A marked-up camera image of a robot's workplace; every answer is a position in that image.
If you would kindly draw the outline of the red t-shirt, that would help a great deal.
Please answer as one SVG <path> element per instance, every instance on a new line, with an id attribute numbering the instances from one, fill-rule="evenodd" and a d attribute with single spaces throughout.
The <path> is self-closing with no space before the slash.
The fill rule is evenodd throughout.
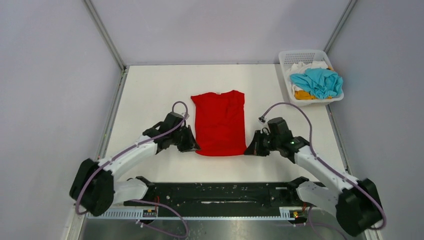
<path id="1" fill-rule="evenodd" d="M 247 149 L 245 133 L 245 94 L 237 90 L 192 95 L 195 105 L 195 138 L 198 155 L 231 157 Z"/>

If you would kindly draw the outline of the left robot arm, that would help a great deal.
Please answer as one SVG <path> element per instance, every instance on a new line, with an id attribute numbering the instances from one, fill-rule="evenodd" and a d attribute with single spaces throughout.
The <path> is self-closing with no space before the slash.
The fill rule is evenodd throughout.
<path id="1" fill-rule="evenodd" d="M 144 206 L 152 204 L 154 183 L 142 176 L 125 181 L 120 178 L 144 158 L 170 146 L 176 146 L 181 153 L 198 151 L 200 146 L 186 123 L 187 117 L 187 114 L 169 112 L 163 121 L 146 129 L 132 145 L 115 156 L 84 160 L 70 187 L 70 197 L 95 217 L 118 203 L 138 200 Z"/>

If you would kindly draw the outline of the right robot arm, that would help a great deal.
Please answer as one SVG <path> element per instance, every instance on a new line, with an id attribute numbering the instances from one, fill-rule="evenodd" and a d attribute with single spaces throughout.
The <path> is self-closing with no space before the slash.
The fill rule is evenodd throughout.
<path id="1" fill-rule="evenodd" d="M 267 122 L 267 127 L 256 130 L 244 155 L 267 157 L 271 152 L 279 152 L 319 180 L 319 183 L 305 177 L 292 180 L 289 183 L 292 189 L 286 193 L 291 205 L 306 202 L 326 211 L 352 237 L 386 220 L 373 181 L 360 180 L 324 162 L 311 140 L 293 136 L 282 117 L 273 118 Z"/>

